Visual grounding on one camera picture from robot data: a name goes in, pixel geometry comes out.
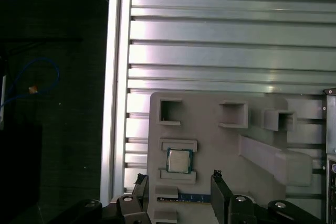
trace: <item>square slot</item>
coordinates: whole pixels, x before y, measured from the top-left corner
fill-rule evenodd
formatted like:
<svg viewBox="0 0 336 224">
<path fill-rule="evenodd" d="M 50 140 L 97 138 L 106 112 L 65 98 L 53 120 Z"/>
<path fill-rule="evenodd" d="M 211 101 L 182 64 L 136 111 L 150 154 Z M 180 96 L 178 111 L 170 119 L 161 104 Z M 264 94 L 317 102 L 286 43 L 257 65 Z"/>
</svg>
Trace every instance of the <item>square slot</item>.
<svg viewBox="0 0 336 224">
<path fill-rule="evenodd" d="M 293 130 L 293 116 L 294 113 L 279 113 L 279 130 L 292 131 Z"/>
<path fill-rule="evenodd" d="M 247 128 L 248 127 L 248 105 L 247 102 L 223 101 L 221 121 L 218 124 L 223 128 Z"/>
<path fill-rule="evenodd" d="M 159 104 L 158 124 L 180 126 L 182 99 L 162 98 Z"/>
<path fill-rule="evenodd" d="M 296 114 L 294 111 L 265 110 L 263 128 L 271 131 L 293 131 L 296 126 Z"/>
</svg>

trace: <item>screw head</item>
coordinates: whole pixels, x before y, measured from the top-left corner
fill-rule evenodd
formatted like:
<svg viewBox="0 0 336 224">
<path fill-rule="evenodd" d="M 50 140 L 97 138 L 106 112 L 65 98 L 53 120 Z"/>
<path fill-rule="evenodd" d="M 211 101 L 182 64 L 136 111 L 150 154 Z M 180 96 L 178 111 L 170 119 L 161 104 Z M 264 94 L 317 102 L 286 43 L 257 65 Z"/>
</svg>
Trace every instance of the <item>screw head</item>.
<svg viewBox="0 0 336 224">
<path fill-rule="evenodd" d="M 126 196 L 123 198 L 124 201 L 132 201 L 132 197 Z"/>
<path fill-rule="evenodd" d="M 244 202 L 244 201 L 246 200 L 246 198 L 244 198 L 243 196 L 238 196 L 238 197 L 237 197 L 237 200 L 238 200 L 239 202 Z"/>
<path fill-rule="evenodd" d="M 282 202 L 276 202 L 275 205 L 278 207 L 278 208 L 285 208 L 286 205 Z"/>
</svg>

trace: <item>metal bracket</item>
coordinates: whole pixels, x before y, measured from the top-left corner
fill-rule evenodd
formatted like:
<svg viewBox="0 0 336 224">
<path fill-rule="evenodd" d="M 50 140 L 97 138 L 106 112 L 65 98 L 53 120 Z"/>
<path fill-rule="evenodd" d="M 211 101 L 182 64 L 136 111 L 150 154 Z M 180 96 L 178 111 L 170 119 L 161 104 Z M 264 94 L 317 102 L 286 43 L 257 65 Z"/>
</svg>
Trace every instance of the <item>metal bracket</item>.
<svg viewBox="0 0 336 224">
<path fill-rule="evenodd" d="M 336 154 L 336 88 L 326 89 L 327 95 L 327 154 Z"/>
</svg>

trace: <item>black mechanical arm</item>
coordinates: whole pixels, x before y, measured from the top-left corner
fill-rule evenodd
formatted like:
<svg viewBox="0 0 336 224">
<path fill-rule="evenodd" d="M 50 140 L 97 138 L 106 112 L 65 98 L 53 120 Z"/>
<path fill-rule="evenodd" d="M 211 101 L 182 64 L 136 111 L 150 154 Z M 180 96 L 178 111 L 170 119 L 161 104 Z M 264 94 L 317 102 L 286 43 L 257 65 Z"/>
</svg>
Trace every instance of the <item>black mechanical arm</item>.
<svg viewBox="0 0 336 224">
<path fill-rule="evenodd" d="M 138 175 L 132 195 L 124 195 L 106 207 L 97 200 L 83 200 L 49 224 L 151 224 L 147 214 L 148 176 Z M 276 200 L 267 208 L 248 197 L 233 195 L 221 171 L 211 176 L 211 205 L 219 224 L 323 224 L 320 219 L 294 204 Z"/>
</svg>

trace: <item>blue cable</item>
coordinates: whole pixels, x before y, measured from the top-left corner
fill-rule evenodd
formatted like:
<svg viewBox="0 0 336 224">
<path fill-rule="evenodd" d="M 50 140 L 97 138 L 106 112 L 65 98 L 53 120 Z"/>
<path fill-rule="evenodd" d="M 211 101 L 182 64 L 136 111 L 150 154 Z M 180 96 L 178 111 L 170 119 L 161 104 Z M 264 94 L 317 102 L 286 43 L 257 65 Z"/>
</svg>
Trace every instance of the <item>blue cable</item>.
<svg viewBox="0 0 336 224">
<path fill-rule="evenodd" d="M 53 67 L 54 67 L 54 69 L 56 70 L 56 73 L 57 73 L 56 80 L 53 82 L 53 84 L 50 85 L 49 87 L 45 88 L 45 89 L 42 89 L 41 91 L 38 91 L 37 93 L 33 93 L 33 94 L 19 94 L 19 95 L 15 96 L 15 97 L 9 98 L 8 100 L 6 100 L 6 101 L 0 106 L 0 109 L 1 109 L 2 107 L 4 107 L 6 104 L 8 104 L 8 103 L 10 103 L 10 102 L 12 102 L 12 101 L 14 101 L 14 100 L 16 100 L 16 99 L 20 99 L 20 98 L 28 97 L 28 96 L 30 96 L 30 95 L 34 95 L 34 94 L 43 94 L 43 93 L 46 93 L 46 92 L 50 91 L 51 89 L 53 89 L 53 88 L 57 85 L 57 83 L 58 83 L 58 81 L 59 81 L 59 69 L 58 69 L 57 65 L 56 65 L 52 60 L 50 60 L 50 59 L 48 59 L 48 58 L 37 58 L 37 59 L 32 60 L 31 62 L 29 62 L 29 63 L 28 63 L 28 64 L 21 70 L 21 72 L 17 75 L 17 77 L 15 78 L 15 80 L 14 80 L 12 86 L 9 88 L 9 90 L 8 90 L 8 92 L 7 92 L 7 96 L 10 95 L 10 93 L 12 92 L 12 90 L 13 90 L 15 84 L 16 84 L 17 81 L 21 78 L 21 75 L 27 70 L 27 68 L 30 67 L 30 65 L 32 65 L 32 64 L 34 64 L 34 63 L 36 63 L 36 62 L 38 62 L 38 61 L 46 61 L 46 62 L 49 62 L 49 63 L 51 63 L 51 64 L 53 65 Z"/>
</svg>

